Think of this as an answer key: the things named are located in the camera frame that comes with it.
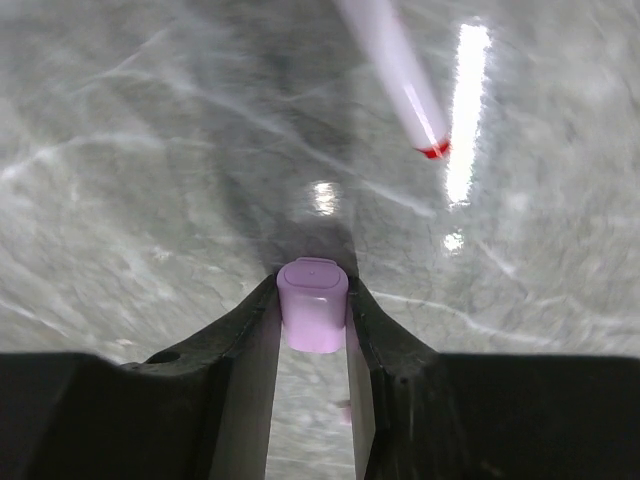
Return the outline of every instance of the screw hole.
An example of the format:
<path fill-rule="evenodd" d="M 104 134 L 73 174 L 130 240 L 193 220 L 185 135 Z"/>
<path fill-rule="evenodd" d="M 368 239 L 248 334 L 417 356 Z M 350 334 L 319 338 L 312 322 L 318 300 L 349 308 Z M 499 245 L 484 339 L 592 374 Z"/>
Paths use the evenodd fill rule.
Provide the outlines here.
<path fill-rule="evenodd" d="M 158 364 L 158 363 L 170 363 L 175 362 L 180 358 L 180 354 L 178 352 L 166 351 L 166 352 L 158 352 L 149 360 L 147 360 L 147 364 Z"/>

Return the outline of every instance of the white pen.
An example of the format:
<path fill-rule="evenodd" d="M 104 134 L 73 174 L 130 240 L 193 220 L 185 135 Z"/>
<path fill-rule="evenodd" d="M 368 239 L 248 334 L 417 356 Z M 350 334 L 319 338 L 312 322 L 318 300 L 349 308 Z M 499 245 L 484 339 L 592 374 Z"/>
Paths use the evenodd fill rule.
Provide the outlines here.
<path fill-rule="evenodd" d="M 334 0 L 375 66 L 412 146 L 428 158 L 449 149 L 449 126 L 393 0 Z"/>

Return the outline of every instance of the red tip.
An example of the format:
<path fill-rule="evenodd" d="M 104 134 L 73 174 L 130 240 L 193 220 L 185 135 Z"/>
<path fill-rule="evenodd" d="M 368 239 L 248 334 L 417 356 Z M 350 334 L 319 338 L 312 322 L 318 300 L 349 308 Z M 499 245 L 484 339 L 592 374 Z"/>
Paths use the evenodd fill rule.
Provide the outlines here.
<path fill-rule="evenodd" d="M 424 153 L 425 157 L 431 159 L 439 159 L 444 157 L 444 154 L 449 150 L 449 140 L 444 140 L 437 145 L 434 145 L 431 148 L 426 148 L 424 150 L 417 149 L 419 152 Z"/>

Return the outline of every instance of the gray marble countertop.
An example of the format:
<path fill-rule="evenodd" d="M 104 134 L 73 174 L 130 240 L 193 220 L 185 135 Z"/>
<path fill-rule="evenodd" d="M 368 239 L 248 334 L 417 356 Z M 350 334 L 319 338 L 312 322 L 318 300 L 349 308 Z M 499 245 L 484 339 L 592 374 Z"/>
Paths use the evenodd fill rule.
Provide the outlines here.
<path fill-rule="evenodd" d="M 136 361 L 300 255 L 429 345 L 640 354 L 637 0 L 406 0 L 411 149 L 326 0 L 4 0 L 0 349 Z M 344 352 L 281 353 L 268 477 L 354 478 Z"/>

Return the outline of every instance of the marker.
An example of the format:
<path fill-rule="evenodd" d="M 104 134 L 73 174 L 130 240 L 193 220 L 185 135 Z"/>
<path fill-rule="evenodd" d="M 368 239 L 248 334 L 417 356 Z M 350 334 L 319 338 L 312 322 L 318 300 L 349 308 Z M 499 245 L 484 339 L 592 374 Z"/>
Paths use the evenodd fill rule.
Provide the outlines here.
<path fill-rule="evenodd" d="M 449 125 L 392 0 L 334 0 L 378 78 L 412 146 L 427 158 L 449 149 Z"/>

